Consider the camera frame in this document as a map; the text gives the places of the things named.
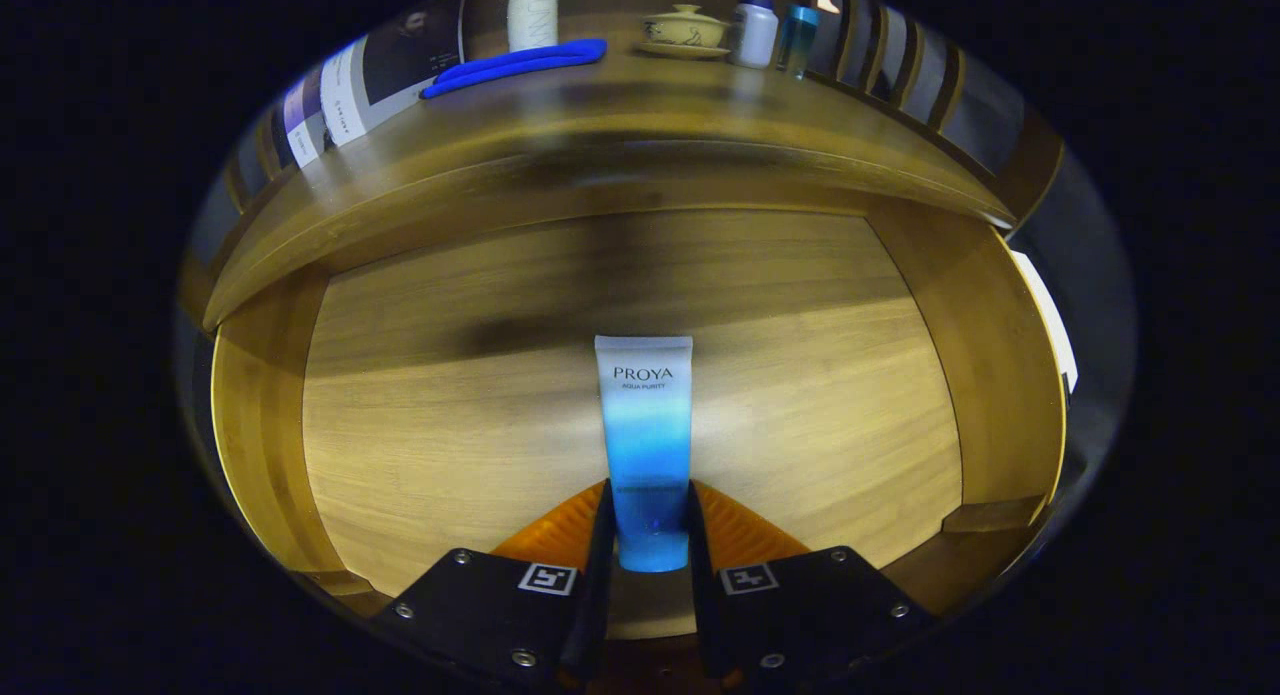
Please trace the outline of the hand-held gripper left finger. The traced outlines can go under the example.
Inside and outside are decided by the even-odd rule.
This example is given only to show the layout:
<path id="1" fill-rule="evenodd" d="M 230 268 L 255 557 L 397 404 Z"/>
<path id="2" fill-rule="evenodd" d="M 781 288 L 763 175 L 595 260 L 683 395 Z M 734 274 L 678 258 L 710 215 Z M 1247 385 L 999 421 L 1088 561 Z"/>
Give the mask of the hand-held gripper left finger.
<path id="1" fill-rule="evenodd" d="M 614 538 L 600 481 L 494 552 L 449 550 L 372 627 L 488 691 L 582 691 L 602 668 Z"/>

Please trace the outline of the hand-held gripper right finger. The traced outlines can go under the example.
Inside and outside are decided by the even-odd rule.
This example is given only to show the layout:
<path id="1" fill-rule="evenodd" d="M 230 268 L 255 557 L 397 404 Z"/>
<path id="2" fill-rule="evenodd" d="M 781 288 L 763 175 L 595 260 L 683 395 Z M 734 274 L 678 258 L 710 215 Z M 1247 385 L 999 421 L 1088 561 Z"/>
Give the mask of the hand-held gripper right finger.
<path id="1" fill-rule="evenodd" d="M 828 689 L 936 627 L 850 547 L 812 550 L 733 498 L 691 483 L 686 523 L 698 654 L 722 689 Z"/>

